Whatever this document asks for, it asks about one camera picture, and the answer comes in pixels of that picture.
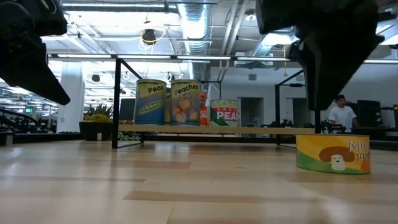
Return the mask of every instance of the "can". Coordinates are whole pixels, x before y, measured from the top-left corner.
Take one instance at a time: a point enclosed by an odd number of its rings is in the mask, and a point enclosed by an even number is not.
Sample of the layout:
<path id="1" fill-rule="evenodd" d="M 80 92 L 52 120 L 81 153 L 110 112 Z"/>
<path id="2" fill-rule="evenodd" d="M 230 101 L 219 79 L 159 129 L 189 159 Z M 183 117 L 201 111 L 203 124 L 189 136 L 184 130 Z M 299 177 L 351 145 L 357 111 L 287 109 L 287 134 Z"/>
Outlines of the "can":
<path id="1" fill-rule="evenodd" d="M 166 88 L 166 100 L 164 103 L 164 123 L 170 125 L 170 114 L 172 110 L 172 93 L 170 88 Z"/>
<path id="2" fill-rule="evenodd" d="M 297 166 L 337 174 L 371 171 L 369 136 L 352 134 L 296 135 Z"/>
<path id="3" fill-rule="evenodd" d="M 200 125 L 200 82 L 173 80 L 171 125 Z"/>
<path id="4" fill-rule="evenodd" d="M 143 79 L 137 81 L 136 124 L 164 125 L 166 82 Z"/>
<path id="5" fill-rule="evenodd" d="M 238 126 L 238 101 L 236 100 L 211 100 L 210 101 L 210 126 Z"/>

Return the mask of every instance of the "wooden floor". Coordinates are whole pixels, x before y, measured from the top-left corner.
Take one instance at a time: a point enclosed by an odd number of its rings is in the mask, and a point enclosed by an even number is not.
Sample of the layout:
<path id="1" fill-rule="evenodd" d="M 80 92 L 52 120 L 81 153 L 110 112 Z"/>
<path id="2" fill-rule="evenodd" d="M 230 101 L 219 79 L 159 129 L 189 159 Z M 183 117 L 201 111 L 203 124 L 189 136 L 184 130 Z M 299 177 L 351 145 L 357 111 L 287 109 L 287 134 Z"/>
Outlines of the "wooden floor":
<path id="1" fill-rule="evenodd" d="M 398 223 L 398 153 L 372 174 L 299 169 L 273 145 L 51 142 L 0 148 L 0 224 Z"/>

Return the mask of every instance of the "potted plant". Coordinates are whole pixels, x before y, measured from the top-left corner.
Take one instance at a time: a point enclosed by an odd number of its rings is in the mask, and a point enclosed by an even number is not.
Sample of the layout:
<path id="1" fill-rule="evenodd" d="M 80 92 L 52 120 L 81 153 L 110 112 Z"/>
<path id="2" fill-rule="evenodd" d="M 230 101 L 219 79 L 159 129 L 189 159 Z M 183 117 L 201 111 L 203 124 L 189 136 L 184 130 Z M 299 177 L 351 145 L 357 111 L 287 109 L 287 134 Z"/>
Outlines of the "potted plant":
<path id="1" fill-rule="evenodd" d="M 111 138 L 113 106 L 98 105 L 96 108 L 90 105 L 79 123 L 80 133 L 87 141 L 107 141 Z"/>

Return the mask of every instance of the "peach illustration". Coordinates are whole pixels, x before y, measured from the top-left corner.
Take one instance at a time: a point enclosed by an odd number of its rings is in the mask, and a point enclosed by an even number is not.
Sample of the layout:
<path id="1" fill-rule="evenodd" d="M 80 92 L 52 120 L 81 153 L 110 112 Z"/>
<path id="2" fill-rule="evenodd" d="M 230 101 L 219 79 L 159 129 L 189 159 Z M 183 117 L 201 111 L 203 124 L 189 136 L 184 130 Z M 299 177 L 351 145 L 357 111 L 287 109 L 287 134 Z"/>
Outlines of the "peach illustration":
<path id="1" fill-rule="evenodd" d="M 175 115 L 179 112 L 182 112 L 182 108 L 180 106 L 174 106 L 173 107 L 173 116 L 175 117 Z"/>
<path id="2" fill-rule="evenodd" d="M 199 119 L 199 112 L 197 110 L 191 110 L 189 113 L 189 119 L 191 121 L 197 121 Z"/>
<path id="3" fill-rule="evenodd" d="M 187 97 L 181 98 L 179 103 L 180 103 L 181 108 L 184 111 L 189 110 L 191 108 L 191 106 L 192 106 L 191 98 L 187 98 Z"/>
<path id="4" fill-rule="evenodd" d="M 187 121 L 187 115 L 184 112 L 178 112 L 174 116 L 175 121 L 178 123 L 185 123 Z"/>

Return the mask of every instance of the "yellow can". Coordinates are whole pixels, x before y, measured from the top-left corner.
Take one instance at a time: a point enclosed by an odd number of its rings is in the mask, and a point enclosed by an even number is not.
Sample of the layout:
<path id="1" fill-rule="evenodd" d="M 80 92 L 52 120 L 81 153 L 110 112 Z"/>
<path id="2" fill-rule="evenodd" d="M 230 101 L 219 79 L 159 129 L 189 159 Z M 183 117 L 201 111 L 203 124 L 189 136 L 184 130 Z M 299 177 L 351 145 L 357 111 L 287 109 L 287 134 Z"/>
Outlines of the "yellow can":
<path id="1" fill-rule="evenodd" d="M 337 174 L 371 171 L 369 136 L 350 134 L 296 135 L 297 166 Z"/>

